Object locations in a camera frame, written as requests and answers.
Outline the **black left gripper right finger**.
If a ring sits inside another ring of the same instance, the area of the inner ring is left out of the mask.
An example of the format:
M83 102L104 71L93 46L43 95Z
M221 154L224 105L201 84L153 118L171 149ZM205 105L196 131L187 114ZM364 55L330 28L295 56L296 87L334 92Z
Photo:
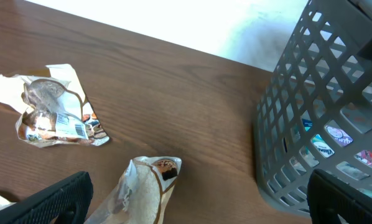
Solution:
M322 169L313 170L307 186L313 224L372 224L372 198Z

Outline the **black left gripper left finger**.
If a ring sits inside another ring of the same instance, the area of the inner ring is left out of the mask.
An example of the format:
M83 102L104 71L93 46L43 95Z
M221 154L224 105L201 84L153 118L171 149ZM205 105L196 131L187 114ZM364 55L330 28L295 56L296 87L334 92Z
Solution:
M88 172L77 172L0 210L0 224L84 223L93 198Z

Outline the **Kleenex tissue multipack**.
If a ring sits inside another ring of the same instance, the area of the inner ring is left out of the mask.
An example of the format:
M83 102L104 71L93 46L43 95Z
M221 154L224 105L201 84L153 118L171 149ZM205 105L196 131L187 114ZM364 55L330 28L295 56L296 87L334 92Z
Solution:
M342 147L345 147L353 142L353 139L342 129L335 128L332 126L326 126L325 129L329 133L329 135L331 135L332 139L339 143L339 145L341 145ZM316 134L312 138L312 144L325 158L328 158L334 155L335 153L335 151L322 139L322 137L319 134ZM305 159L306 163L308 163L309 166L315 167L319 164L319 161L310 153L307 147L303 147L300 150L300 154ZM372 152L363 150L355 154L355 158L372 168ZM298 172L302 174L306 172L306 170L302 167L300 162L297 162L297 159L292 158L291 164L293 165L294 168L296 168ZM360 174L360 171L356 167L347 162L342 162L341 164L337 165L337 167L342 172L350 176L354 176L356 179Z

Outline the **beige snack pouch with window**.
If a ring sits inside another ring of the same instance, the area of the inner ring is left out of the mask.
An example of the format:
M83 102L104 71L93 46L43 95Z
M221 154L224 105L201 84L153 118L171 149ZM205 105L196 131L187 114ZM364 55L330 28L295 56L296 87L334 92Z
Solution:
M0 103L20 113L17 137L36 147L109 141L70 64L0 74Z

